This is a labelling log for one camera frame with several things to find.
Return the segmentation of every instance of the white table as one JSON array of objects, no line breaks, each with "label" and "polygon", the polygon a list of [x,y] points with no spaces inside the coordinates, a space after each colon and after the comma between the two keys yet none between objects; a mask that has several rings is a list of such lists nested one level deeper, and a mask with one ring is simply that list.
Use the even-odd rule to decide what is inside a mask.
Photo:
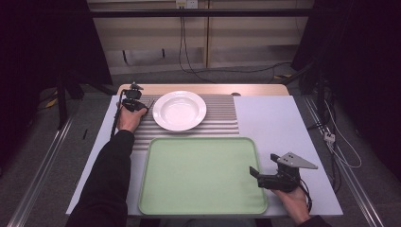
[{"label": "white table", "polygon": [[[271,153],[282,156],[291,151],[307,159],[318,166],[316,170],[300,170],[301,177],[307,183],[313,200],[313,208],[310,214],[322,216],[342,215],[339,202],[327,179],[322,162],[310,140],[293,97],[284,94],[283,96],[235,96],[234,99],[240,136],[250,137],[254,140],[259,155],[261,173],[276,173],[277,164],[270,160]],[[98,153],[110,139],[110,130],[116,111],[115,102],[117,100],[118,96],[114,96],[111,101],[76,192],[66,212],[67,214],[71,213],[78,202],[80,191],[89,176]],[[130,216],[143,216],[138,209],[138,199],[146,158],[147,154],[145,152],[134,152],[131,156],[131,182],[127,198]],[[242,216],[243,218],[274,218],[287,215],[279,199],[269,190],[265,190],[265,192],[269,203],[267,211],[261,216]]]}]

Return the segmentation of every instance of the table surface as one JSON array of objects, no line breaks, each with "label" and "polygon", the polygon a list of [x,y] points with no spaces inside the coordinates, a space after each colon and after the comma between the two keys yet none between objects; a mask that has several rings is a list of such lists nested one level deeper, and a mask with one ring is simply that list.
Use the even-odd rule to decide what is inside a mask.
[{"label": "table surface", "polygon": [[[197,94],[227,95],[240,93],[235,96],[235,111],[237,115],[239,136],[254,140],[260,160],[261,173],[275,174],[277,165],[270,160],[270,154],[279,156],[291,151],[317,165],[317,170],[300,169],[301,176],[306,181],[313,208],[311,215],[339,216],[342,215],[339,202],[325,174],[322,162],[307,133],[303,119],[292,96],[288,95],[283,85],[272,84],[140,84],[145,90],[144,95],[163,95],[172,91],[185,90]],[[120,87],[129,88],[126,84]],[[115,102],[118,96],[112,98],[100,132],[97,136],[88,163],[78,183],[76,193],[67,210],[69,214],[78,201],[80,190],[92,169],[98,152],[108,141],[110,135],[107,129],[113,123]],[[142,216],[138,209],[138,198],[144,172],[146,153],[133,153],[131,156],[131,184],[127,198],[129,215]],[[262,215],[252,215],[246,218],[274,218],[287,214],[282,203],[269,190],[265,190],[269,207]]]}]

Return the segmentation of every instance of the person's hand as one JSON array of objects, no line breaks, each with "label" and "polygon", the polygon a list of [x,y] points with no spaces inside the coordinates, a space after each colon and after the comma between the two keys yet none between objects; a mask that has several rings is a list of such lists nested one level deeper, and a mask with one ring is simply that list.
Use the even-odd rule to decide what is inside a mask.
[{"label": "person's hand", "polygon": [[295,190],[286,193],[280,190],[271,190],[283,202],[284,207],[288,211],[289,216],[297,225],[304,223],[310,219],[306,206],[306,198],[304,191],[297,187]]},{"label": "person's hand", "polygon": [[120,131],[126,130],[133,133],[136,128],[138,128],[139,123],[141,122],[141,117],[147,113],[146,108],[142,108],[138,112],[131,112],[127,110],[124,106],[120,107],[119,103],[117,103],[117,107],[121,108],[120,117],[117,122],[117,128]]}]

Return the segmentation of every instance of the green tray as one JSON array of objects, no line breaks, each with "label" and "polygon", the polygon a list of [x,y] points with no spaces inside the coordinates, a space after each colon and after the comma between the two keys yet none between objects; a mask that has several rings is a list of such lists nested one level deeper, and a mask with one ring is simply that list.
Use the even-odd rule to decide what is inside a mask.
[{"label": "green tray", "polygon": [[139,209],[146,215],[262,214],[267,199],[249,166],[259,170],[249,138],[154,139]]}]

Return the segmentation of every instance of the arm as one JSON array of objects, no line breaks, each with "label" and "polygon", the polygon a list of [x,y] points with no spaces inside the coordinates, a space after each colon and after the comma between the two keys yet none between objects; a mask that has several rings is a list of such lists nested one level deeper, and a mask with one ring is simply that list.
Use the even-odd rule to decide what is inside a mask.
[{"label": "arm", "polygon": [[306,207],[305,193],[300,187],[286,193],[280,190],[271,190],[283,202],[288,215],[298,227],[330,227],[320,216],[311,217]]},{"label": "arm", "polygon": [[126,225],[133,132],[145,113],[146,109],[131,113],[122,108],[119,132],[99,152],[66,226]]}]

